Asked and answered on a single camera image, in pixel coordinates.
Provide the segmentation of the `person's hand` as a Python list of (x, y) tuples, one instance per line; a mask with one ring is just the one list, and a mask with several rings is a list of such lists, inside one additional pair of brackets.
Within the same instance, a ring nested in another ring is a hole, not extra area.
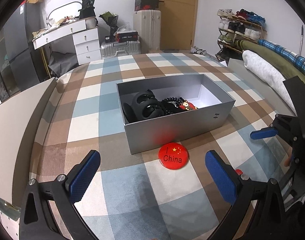
[(288, 156), (288, 158), (284, 161), (284, 166), (285, 167), (289, 167), (291, 165), (292, 162), (292, 154)]

